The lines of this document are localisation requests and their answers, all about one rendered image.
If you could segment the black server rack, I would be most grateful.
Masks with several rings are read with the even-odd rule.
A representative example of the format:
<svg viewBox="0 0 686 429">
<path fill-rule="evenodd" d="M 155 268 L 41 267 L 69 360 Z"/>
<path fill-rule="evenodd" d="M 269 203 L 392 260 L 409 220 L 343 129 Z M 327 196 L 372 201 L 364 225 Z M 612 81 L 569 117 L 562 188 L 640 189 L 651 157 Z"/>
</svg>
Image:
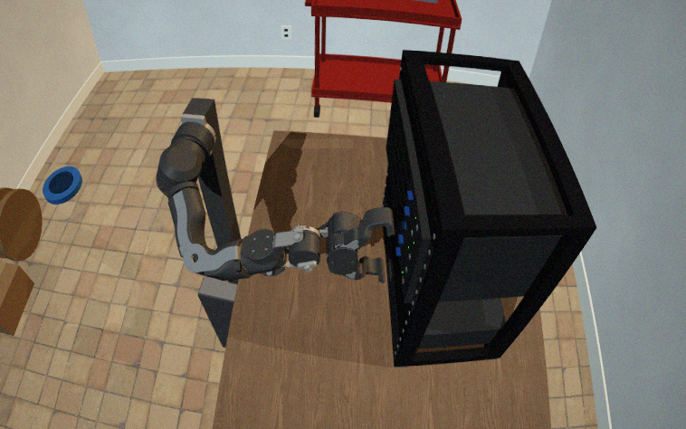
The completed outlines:
<svg viewBox="0 0 686 429">
<path fill-rule="evenodd" d="M 501 74 L 498 87 L 429 81 L 424 64 Z M 500 358 L 597 228 L 520 62 L 403 50 L 386 154 L 394 367 Z"/>
</svg>

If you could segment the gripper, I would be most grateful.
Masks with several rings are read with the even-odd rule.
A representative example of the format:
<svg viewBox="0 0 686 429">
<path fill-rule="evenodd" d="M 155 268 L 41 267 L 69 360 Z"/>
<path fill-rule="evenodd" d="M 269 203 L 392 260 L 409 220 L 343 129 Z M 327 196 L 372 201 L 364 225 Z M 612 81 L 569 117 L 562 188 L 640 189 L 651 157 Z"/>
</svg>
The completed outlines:
<svg viewBox="0 0 686 429">
<path fill-rule="evenodd" d="M 367 210 L 361 223 L 360 220 L 361 218 L 356 215 L 340 211 L 333 214 L 329 221 L 319 228 L 320 237 L 327 238 L 329 270 L 351 280 L 360 280 L 366 274 L 378 275 L 378 280 L 384 283 L 384 260 L 381 257 L 364 256 L 358 262 L 357 249 L 367 245 L 372 231 L 377 227 L 385 226 L 388 237 L 395 234 L 392 209 L 378 207 Z"/>
</svg>

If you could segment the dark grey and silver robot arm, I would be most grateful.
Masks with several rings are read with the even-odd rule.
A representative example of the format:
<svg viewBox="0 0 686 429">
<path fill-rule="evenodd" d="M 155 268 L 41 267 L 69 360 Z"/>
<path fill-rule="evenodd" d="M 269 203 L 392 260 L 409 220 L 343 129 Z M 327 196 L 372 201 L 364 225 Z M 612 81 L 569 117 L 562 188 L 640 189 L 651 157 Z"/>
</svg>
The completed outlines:
<svg viewBox="0 0 686 429">
<path fill-rule="evenodd" d="M 196 181 L 212 154 L 215 132 L 203 115 L 183 114 L 181 122 L 170 147 L 161 154 L 156 181 L 168 196 L 176 244 L 185 267 L 220 281 L 246 279 L 257 273 L 272 277 L 285 267 L 306 272 L 317 267 L 320 233 L 303 225 L 278 233 L 261 229 L 243 239 L 221 243 L 215 250 L 206 245 L 205 208 Z"/>
</svg>

